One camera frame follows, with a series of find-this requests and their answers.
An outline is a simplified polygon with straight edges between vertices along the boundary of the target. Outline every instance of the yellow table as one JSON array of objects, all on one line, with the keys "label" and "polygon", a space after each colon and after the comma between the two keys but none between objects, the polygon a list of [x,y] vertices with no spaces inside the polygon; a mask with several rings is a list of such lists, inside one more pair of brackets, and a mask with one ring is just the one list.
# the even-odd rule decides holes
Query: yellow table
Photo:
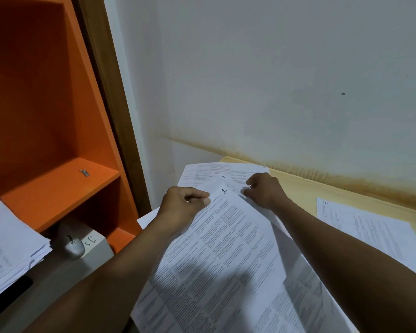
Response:
[{"label": "yellow table", "polygon": [[[221,162],[246,162],[233,157],[224,157]],[[270,168],[270,174],[278,178],[285,193],[300,207],[317,216],[316,198],[342,203],[362,210],[406,221],[416,233],[416,210],[377,200],[373,197],[349,192]]]}]

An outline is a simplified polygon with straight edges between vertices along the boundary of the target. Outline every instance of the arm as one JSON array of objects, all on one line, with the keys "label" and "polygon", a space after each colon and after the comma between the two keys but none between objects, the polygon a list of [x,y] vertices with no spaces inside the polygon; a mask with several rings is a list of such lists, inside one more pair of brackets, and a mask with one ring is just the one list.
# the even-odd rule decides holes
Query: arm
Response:
[{"label": "arm", "polygon": [[172,239],[210,203],[208,196],[194,188],[168,189],[151,224],[60,297],[25,333],[121,332],[155,264]]},{"label": "arm", "polygon": [[416,332],[416,273],[368,244],[324,223],[255,174],[244,194],[273,211],[332,296],[361,332]]}]

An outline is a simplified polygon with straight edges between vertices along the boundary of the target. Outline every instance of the forearm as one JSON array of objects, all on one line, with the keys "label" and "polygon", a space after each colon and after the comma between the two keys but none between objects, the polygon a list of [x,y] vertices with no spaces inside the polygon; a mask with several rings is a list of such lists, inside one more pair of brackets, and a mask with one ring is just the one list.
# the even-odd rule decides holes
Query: forearm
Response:
[{"label": "forearm", "polygon": [[416,331],[416,274],[293,202],[273,212],[361,332]]},{"label": "forearm", "polygon": [[58,299],[25,332],[121,332],[171,239],[172,231],[166,228],[166,222],[156,218],[121,252]]}]

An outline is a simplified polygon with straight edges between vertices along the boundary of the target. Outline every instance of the bookshelf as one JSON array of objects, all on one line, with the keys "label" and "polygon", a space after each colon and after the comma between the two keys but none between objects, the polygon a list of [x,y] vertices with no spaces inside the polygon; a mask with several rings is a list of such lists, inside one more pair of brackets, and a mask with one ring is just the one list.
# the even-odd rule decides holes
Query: bookshelf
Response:
[{"label": "bookshelf", "polygon": [[115,252],[141,231],[71,0],[0,0],[0,199],[39,232],[75,214]]}]

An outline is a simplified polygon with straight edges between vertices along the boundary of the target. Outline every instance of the table top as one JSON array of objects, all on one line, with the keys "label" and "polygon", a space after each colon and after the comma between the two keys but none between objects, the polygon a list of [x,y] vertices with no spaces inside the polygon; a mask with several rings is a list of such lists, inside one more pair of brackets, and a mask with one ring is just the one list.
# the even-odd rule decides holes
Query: table top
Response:
[{"label": "table top", "polygon": [[[246,161],[233,157],[224,157],[221,162],[246,163]],[[320,197],[324,200],[342,203],[371,213],[406,221],[411,224],[416,233],[416,210],[304,179],[280,170],[270,168],[270,174],[278,178],[285,193],[291,200],[314,216],[317,216],[316,198]]]}]

